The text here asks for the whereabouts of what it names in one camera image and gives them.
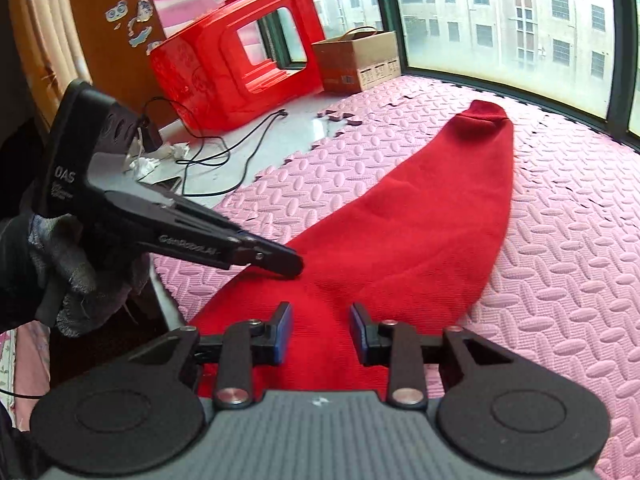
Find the black gloved left hand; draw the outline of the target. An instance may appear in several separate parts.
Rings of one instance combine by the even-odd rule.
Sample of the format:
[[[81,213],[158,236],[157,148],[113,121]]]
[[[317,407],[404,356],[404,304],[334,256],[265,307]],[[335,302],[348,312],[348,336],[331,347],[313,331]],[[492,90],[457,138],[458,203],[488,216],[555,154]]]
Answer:
[[[42,322],[55,309],[54,325],[78,337],[104,325],[150,278],[148,254],[121,249],[99,252],[100,270],[79,237],[82,225],[70,214],[46,219],[23,212],[1,221],[1,330]]]

